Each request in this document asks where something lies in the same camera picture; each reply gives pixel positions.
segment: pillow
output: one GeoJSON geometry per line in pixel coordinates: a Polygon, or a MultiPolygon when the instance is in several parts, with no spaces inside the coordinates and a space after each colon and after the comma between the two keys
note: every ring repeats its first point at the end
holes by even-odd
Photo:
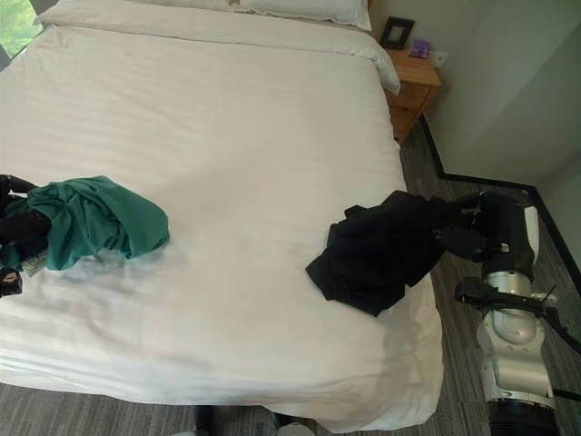
{"type": "Polygon", "coordinates": [[[152,5],[197,7],[198,9],[214,9],[215,11],[230,10],[228,0],[129,0],[135,3],[150,3],[152,5]]]}
{"type": "Polygon", "coordinates": [[[240,6],[261,15],[331,20],[371,30],[367,0],[240,0],[240,6]]]}

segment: white wall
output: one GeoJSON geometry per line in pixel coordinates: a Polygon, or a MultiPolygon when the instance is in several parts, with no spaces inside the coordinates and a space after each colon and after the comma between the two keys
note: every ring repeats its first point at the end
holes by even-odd
{"type": "Polygon", "coordinates": [[[413,37],[426,39],[433,50],[449,53],[442,70],[446,77],[490,5],[490,0],[373,0],[369,14],[373,35],[378,40],[390,15],[414,20],[409,42],[413,37]]]}
{"type": "Polygon", "coordinates": [[[570,158],[579,23],[579,0],[494,2],[428,113],[447,172],[536,184],[570,158]]]}
{"type": "Polygon", "coordinates": [[[581,154],[542,181],[538,191],[581,267],[581,154]]]}

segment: nightstand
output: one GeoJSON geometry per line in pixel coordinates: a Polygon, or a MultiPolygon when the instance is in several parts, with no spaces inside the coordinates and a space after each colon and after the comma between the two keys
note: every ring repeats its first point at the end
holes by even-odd
{"type": "Polygon", "coordinates": [[[399,95],[384,91],[388,98],[393,134],[403,144],[442,83],[429,59],[409,57],[406,50],[386,51],[401,82],[399,95]]]}

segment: gray carpet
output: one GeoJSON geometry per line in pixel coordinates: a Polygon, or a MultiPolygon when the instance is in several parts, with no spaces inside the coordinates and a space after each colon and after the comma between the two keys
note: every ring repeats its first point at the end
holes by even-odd
{"type": "MultiPolygon", "coordinates": [[[[426,139],[418,127],[402,148],[401,161],[408,188],[413,193],[450,200],[483,188],[496,189],[439,179],[426,139]]],[[[510,189],[501,191],[528,202],[526,193],[510,189]]],[[[476,265],[448,254],[432,272],[444,329],[446,368],[436,413],[419,426],[399,431],[356,432],[353,435],[488,434],[478,378],[479,351],[475,340],[478,313],[453,300],[458,281],[478,273],[476,265]]],[[[581,299],[543,224],[541,253],[535,273],[536,291],[546,291],[556,284],[561,316],[571,332],[581,338],[581,299]]],[[[547,329],[545,357],[554,387],[581,392],[581,358],[550,329],[547,329]]],[[[581,435],[581,405],[557,399],[556,415],[563,435],[581,435]]],[[[214,421],[215,436],[271,436],[275,432],[272,415],[261,407],[216,408],[214,421]]],[[[319,436],[330,434],[314,421],[302,422],[319,436]]],[[[194,423],[193,407],[131,404],[103,396],[35,391],[0,384],[0,436],[166,436],[188,430],[194,423]]]]}

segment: window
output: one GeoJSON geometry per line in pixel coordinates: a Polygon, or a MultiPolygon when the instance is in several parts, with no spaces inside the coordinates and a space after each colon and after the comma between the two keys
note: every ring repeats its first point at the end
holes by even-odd
{"type": "Polygon", "coordinates": [[[35,18],[29,0],[0,0],[0,45],[11,58],[43,30],[35,18]]]}

